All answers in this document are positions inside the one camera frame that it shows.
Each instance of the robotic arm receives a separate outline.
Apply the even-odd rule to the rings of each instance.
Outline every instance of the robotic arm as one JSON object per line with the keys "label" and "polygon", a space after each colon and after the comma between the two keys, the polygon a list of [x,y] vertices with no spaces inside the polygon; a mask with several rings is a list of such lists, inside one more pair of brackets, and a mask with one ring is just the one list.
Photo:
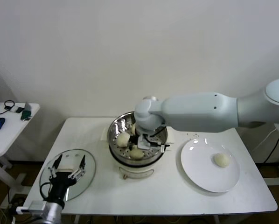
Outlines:
{"label": "robotic arm", "polygon": [[216,92],[158,101],[146,97],[135,107],[136,131],[152,135],[160,126],[177,131],[222,132],[232,127],[274,123],[279,130],[279,79],[249,96],[231,98]]}

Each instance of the cable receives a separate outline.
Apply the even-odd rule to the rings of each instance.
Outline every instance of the cable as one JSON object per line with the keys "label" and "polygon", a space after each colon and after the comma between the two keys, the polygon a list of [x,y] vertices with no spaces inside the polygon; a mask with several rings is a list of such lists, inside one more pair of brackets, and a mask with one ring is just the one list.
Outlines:
{"label": "cable", "polygon": [[30,217],[28,217],[28,218],[26,218],[26,219],[24,219],[24,220],[22,220],[22,221],[15,221],[15,223],[24,223],[24,222],[26,222],[26,221],[28,221],[30,218],[32,218],[33,216],[30,216]]}
{"label": "cable", "polygon": [[135,221],[134,221],[134,217],[132,217],[132,222],[133,222],[133,224],[138,224],[138,223],[141,223],[142,221],[144,221],[145,218],[146,218],[146,216],[143,217],[141,220],[135,222]]}
{"label": "cable", "polygon": [[89,224],[89,223],[92,224],[93,223],[92,218],[93,218],[93,216],[91,216],[90,219],[85,224]]}
{"label": "cable", "polygon": [[279,143],[279,139],[278,139],[278,141],[276,142],[276,144],[275,144],[275,146],[274,146],[273,150],[270,152],[270,154],[269,154],[269,156],[267,157],[267,159],[264,161],[264,163],[266,163],[266,162],[267,162],[267,160],[270,158],[270,156],[271,156],[271,155],[272,155],[272,153],[274,152],[274,150],[275,150],[276,146],[278,146],[278,143]]}
{"label": "cable", "polygon": [[160,132],[162,132],[164,129],[166,129],[166,127],[163,127],[160,131],[156,132],[155,134],[153,135],[150,135],[150,137],[154,137],[156,135],[158,135]]}
{"label": "cable", "polygon": [[[8,102],[11,102],[13,105],[12,106],[8,106],[6,103],[8,103]],[[5,107],[7,107],[8,109],[6,109],[4,112],[2,112],[2,113],[0,113],[0,115],[1,114],[4,114],[4,113],[6,113],[6,112],[8,112],[8,111],[10,111],[14,106],[15,106],[15,102],[13,101],[13,100],[6,100],[5,102],[4,102],[4,105],[5,105]]]}
{"label": "cable", "polygon": [[10,195],[9,195],[9,186],[7,185],[7,191],[8,191],[8,203],[10,204]]}
{"label": "cable", "polygon": [[193,220],[190,220],[187,224],[192,224],[194,221],[197,221],[197,220],[201,220],[201,221],[205,222],[206,224],[209,224],[209,222],[203,218],[194,218]]}
{"label": "cable", "polygon": [[3,213],[3,215],[0,217],[0,224],[1,224],[1,221],[3,220],[3,217],[5,218],[5,223],[4,224],[6,224],[7,223],[7,216],[6,216],[6,214],[4,213],[4,211],[2,210],[2,209],[0,209],[0,211]]}
{"label": "cable", "polygon": [[251,150],[251,153],[252,153],[253,151],[255,151],[264,141],[266,141],[266,140],[268,139],[268,137],[269,137],[273,132],[275,132],[275,131],[276,131],[276,128],[275,128],[274,130],[272,130],[271,132],[269,132],[269,134],[266,136],[266,138],[264,138],[264,140],[261,141],[253,150]]}
{"label": "cable", "polygon": [[27,222],[21,223],[21,224],[29,224],[29,223],[32,223],[32,222],[37,221],[37,220],[39,220],[39,219],[42,219],[42,218],[41,218],[41,217],[36,217],[36,218],[33,218],[33,219],[30,220],[30,221],[27,221]]}
{"label": "cable", "polygon": [[[147,142],[149,142],[151,144],[151,146],[153,147],[161,147],[161,145],[158,145],[158,143],[156,142],[152,142],[148,139],[147,135],[146,134],[143,134],[144,138],[146,139]],[[164,151],[166,150],[167,147],[169,147],[170,145],[164,145]]]}
{"label": "cable", "polygon": [[178,223],[182,216],[180,216],[176,221],[169,221],[167,218],[163,217],[168,223]]}
{"label": "cable", "polygon": [[2,218],[4,217],[5,218],[5,224],[7,222],[7,216],[5,215],[4,211],[2,209],[0,209],[0,212],[2,213],[2,216],[0,217],[0,224],[1,224],[1,221],[2,221]]}
{"label": "cable", "polygon": [[45,182],[45,183],[41,184],[41,186],[40,186],[40,195],[42,196],[43,199],[47,199],[47,197],[42,192],[43,186],[45,186],[47,184],[50,184],[50,182]]}

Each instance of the dough ball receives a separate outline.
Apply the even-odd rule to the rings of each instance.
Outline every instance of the dough ball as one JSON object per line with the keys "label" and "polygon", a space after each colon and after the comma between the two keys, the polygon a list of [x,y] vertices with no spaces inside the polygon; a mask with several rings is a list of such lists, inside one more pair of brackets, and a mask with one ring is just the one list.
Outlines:
{"label": "dough ball", "polygon": [[130,139],[130,134],[126,132],[121,133],[117,137],[117,145],[119,147],[127,147],[129,139]]}
{"label": "dough ball", "polygon": [[230,164],[230,157],[225,153],[217,153],[214,155],[214,162],[218,166],[226,168]]}
{"label": "dough ball", "polygon": [[132,125],[132,127],[131,127],[131,133],[133,134],[133,135],[135,135],[135,123]]}
{"label": "dough ball", "polygon": [[135,160],[140,160],[144,157],[144,153],[138,148],[137,145],[132,146],[132,150],[130,152],[130,157]]}

